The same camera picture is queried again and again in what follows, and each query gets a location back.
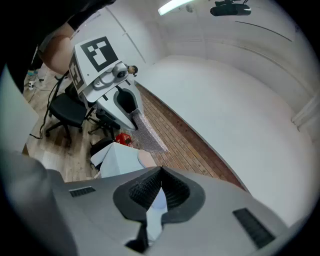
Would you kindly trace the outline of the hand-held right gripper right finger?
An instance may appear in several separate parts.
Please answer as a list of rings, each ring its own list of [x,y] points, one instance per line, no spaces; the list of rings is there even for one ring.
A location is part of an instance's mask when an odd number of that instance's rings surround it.
[[[249,210],[275,237],[287,231],[280,217],[238,186],[186,170],[175,172],[204,189],[204,205],[189,221],[165,224],[149,256],[246,256],[256,252],[233,214],[239,209]]]

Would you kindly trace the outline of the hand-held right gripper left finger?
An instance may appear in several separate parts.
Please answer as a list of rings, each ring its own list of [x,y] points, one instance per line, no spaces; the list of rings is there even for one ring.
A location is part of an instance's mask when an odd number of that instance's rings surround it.
[[[162,256],[148,243],[147,210],[161,185],[161,168],[65,183],[57,175],[57,203],[80,256]]]

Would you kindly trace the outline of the red box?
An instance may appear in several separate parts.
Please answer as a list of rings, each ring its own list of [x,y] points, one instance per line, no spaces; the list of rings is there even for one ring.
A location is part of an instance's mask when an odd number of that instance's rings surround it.
[[[132,146],[132,139],[131,136],[129,134],[126,133],[119,133],[116,137],[115,137],[115,141],[119,144],[131,147]]]

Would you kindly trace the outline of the person's black shirt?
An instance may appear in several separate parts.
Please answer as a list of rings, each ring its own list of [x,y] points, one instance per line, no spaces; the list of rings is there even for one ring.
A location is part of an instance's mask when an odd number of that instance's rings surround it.
[[[20,92],[36,49],[66,23],[80,25],[116,0],[0,0],[0,62]]]

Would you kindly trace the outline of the grey glittery sponge cloth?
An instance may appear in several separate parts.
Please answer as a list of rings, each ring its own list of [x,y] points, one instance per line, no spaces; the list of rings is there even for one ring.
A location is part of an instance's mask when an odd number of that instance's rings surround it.
[[[147,152],[168,152],[168,147],[153,129],[146,116],[138,109],[131,114],[131,120],[135,127],[132,134],[138,140],[143,149]]]

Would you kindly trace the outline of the black office chair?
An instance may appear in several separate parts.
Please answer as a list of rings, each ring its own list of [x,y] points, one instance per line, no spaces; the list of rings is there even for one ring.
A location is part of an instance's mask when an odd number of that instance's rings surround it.
[[[69,127],[78,128],[79,132],[83,131],[83,122],[92,121],[97,127],[88,131],[92,134],[98,129],[102,129],[106,134],[109,131],[111,138],[115,139],[114,130],[121,127],[103,110],[95,110],[93,107],[87,109],[85,104],[79,99],[75,86],[71,83],[63,93],[53,97],[49,108],[49,115],[58,119],[58,123],[52,125],[45,131],[45,136],[50,136],[50,131],[62,126],[64,127],[68,143],[72,142]]]

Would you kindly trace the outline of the person's left forearm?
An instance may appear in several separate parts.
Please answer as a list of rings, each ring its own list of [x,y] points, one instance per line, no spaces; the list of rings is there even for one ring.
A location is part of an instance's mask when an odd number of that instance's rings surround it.
[[[73,46],[71,37],[75,30],[68,22],[51,32],[39,45],[38,54],[43,63],[57,74],[69,70]]]

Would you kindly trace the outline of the pink large plate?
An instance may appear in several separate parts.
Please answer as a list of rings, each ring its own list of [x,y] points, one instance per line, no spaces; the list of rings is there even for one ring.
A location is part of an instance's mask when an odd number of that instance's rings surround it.
[[[152,155],[145,151],[145,150],[139,150],[138,155],[137,155],[139,163],[144,167],[144,168],[151,168],[151,167],[157,167],[158,165],[154,161]]]

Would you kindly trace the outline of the black ceiling device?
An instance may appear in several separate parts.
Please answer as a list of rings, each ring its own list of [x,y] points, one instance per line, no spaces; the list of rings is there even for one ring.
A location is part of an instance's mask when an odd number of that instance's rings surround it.
[[[215,17],[249,16],[252,11],[247,5],[248,1],[249,0],[215,1],[215,6],[210,9],[210,13]]]

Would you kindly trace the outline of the ceiling tube light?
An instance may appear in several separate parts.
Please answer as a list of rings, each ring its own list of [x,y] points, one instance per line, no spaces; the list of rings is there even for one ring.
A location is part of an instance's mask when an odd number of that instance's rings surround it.
[[[160,16],[163,16],[165,14],[167,14],[168,12],[179,8],[182,5],[188,4],[190,2],[192,2],[193,0],[170,0],[169,2],[167,2],[166,4],[164,4],[163,6],[161,6],[158,9],[158,13]]]

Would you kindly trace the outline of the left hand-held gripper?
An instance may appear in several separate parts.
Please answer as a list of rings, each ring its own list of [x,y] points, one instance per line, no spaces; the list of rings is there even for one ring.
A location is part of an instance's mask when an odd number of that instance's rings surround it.
[[[75,44],[68,70],[79,96],[97,101],[97,108],[121,128],[138,129],[133,115],[144,112],[140,91],[136,86],[117,86],[127,79],[128,68],[106,36]]]

